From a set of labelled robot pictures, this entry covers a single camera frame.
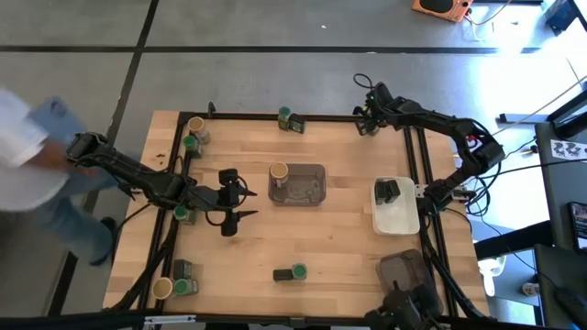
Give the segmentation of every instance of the gray floor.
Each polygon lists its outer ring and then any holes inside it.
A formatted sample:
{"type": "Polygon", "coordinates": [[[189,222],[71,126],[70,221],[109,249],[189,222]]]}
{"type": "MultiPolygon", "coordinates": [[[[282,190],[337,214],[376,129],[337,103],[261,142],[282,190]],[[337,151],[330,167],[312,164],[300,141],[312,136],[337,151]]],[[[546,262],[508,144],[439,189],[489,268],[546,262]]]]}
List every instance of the gray floor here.
{"type": "MultiPolygon", "coordinates": [[[[0,46],[133,46],[149,3],[0,0],[0,46]]],[[[488,7],[497,6],[475,5],[473,16],[481,20],[488,7]]],[[[543,26],[544,10],[544,5],[511,5],[493,28],[480,29],[480,35],[489,33],[490,38],[475,41],[467,23],[451,24],[413,12],[399,0],[161,0],[148,38],[151,46],[499,47],[503,51],[493,55],[144,54],[116,146],[140,153],[153,110],[204,111],[209,101],[223,112],[273,112],[288,105],[303,114],[348,114],[362,104],[365,94],[352,82],[355,72],[385,81],[392,94],[414,98],[443,113],[474,117],[494,131],[497,114],[529,113],[587,72],[577,55],[581,49],[551,51],[565,40],[554,38],[543,26]],[[524,47],[545,49],[517,54],[524,47]]],[[[130,58],[131,54],[0,52],[0,83],[32,105],[57,94],[89,129],[105,132],[130,58]]],[[[554,108],[555,104],[545,111],[554,108]]],[[[532,136],[531,129],[520,127],[498,139],[511,150],[532,136]]],[[[504,166],[533,162],[536,156],[512,157],[504,166]]],[[[516,228],[548,218],[539,170],[504,176],[492,192],[488,222],[516,228]],[[532,185],[522,186],[525,180],[532,185]],[[521,211],[519,196],[536,207],[521,211]]],[[[126,206],[127,198],[120,192],[104,192],[95,214],[121,219],[126,206]]],[[[9,239],[0,244],[0,315],[42,314],[64,252],[26,220],[5,217],[0,235],[9,239]],[[20,294],[18,288],[31,282],[43,294],[20,294]]],[[[79,265],[64,312],[98,311],[109,271],[108,266],[79,265]]]]}

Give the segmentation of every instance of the paper cup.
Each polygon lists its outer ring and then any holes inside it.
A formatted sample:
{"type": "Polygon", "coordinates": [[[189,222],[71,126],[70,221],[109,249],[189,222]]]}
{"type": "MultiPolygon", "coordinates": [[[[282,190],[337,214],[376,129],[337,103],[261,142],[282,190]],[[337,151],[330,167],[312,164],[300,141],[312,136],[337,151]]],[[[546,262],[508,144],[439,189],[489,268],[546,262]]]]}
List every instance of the paper cup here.
{"type": "Polygon", "coordinates": [[[194,135],[202,141],[202,144],[208,144],[210,142],[210,132],[205,127],[205,121],[201,117],[194,117],[187,122],[187,128],[194,135]]]}
{"type": "Polygon", "coordinates": [[[160,278],[153,283],[151,289],[155,298],[159,300],[165,300],[172,296],[173,293],[173,281],[169,278],[160,278]]]}
{"type": "Polygon", "coordinates": [[[271,180],[277,186],[277,188],[283,188],[285,186],[285,183],[287,183],[288,173],[289,169],[287,164],[282,162],[273,163],[269,168],[271,180]]]}

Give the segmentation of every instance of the white tray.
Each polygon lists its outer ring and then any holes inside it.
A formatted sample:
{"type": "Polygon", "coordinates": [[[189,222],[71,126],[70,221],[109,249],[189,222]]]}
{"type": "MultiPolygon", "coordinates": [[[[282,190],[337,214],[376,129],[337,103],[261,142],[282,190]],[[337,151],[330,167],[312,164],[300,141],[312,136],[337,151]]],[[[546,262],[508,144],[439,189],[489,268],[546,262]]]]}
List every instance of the white tray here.
{"type": "Polygon", "coordinates": [[[413,235],[420,230],[418,209],[415,204],[415,185],[405,177],[377,177],[371,187],[373,230],[378,235],[413,235]],[[400,195],[392,203],[375,203],[375,182],[395,180],[400,195]]]}

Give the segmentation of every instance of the wooden table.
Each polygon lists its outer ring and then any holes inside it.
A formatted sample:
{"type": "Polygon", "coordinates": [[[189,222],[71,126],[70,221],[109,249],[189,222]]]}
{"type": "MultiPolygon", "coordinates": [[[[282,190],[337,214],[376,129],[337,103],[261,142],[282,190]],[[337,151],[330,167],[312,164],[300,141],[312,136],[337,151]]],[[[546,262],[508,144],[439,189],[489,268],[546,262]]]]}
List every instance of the wooden table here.
{"type": "MultiPolygon", "coordinates": [[[[147,166],[159,170],[168,164],[178,115],[154,113],[141,160],[147,166]]],[[[204,157],[192,162],[190,175],[199,184],[217,189],[218,170],[237,168],[249,188],[259,194],[239,210],[259,212],[244,218],[233,237],[220,236],[219,228],[210,226],[202,214],[196,225],[180,226],[174,257],[193,262],[201,291],[168,300],[165,311],[362,317],[380,306],[378,260],[409,248],[421,249],[418,235],[377,236],[371,224],[374,177],[409,177],[404,134],[387,128],[375,137],[361,137],[352,123],[308,122],[303,135],[281,131],[273,121],[206,123],[212,141],[205,146],[204,157]],[[323,164],[326,200],[318,207],[274,206],[267,189],[268,168],[275,161],[323,164]],[[272,270],[297,262],[308,267],[304,282],[272,280],[272,270]]],[[[429,131],[426,135],[434,176],[447,177],[455,169],[449,139],[429,131]]],[[[415,154],[423,178],[417,143],[415,154]]],[[[128,213],[145,203],[144,199],[131,202],[128,213]]],[[[451,207],[464,213],[460,204],[451,207]]],[[[156,213],[154,207],[148,208],[124,227],[104,307],[118,302],[143,271],[156,213]]],[[[441,218],[451,273],[477,308],[488,314],[469,224],[449,212],[441,218]]],[[[437,289],[444,300],[438,276],[437,289]]],[[[150,296],[149,306],[154,302],[150,296]]]]}

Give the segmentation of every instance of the green container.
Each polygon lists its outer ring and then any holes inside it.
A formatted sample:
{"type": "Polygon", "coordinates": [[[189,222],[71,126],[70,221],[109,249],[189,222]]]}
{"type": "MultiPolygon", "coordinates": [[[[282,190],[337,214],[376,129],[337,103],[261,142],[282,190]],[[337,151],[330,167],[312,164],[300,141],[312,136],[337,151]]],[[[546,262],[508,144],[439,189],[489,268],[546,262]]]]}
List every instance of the green container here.
{"type": "Polygon", "coordinates": [[[185,205],[176,206],[173,209],[173,216],[183,224],[195,225],[195,210],[190,211],[185,205]]]}
{"type": "Polygon", "coordinates": [[[202,144],[195,136],[184,137],[183,146],[192,158],[202,158],[202,144]]]}
{"type": "Polygon", "coordinates": [[[279,108],[279,114],[277,115],[277,124],[279,125],[279,129],[289,129],[289,121],[291,114],[292,110],[290,110],[290,108],[288,108],[287,106],[282,106],[281,108],[279,108]]]}
{"type": "Polygon", "coordinates": [[[173,284],[173,291],[178,296],[196,294],[198,293],[198,281],[178,279],[173,284]]]}
{"type": "Polygon", "coordinates": [[[308,276],[308,268],[305,264],[295,264],[292,266],[292,273],[294,280],[305,280],[308,276]]]}

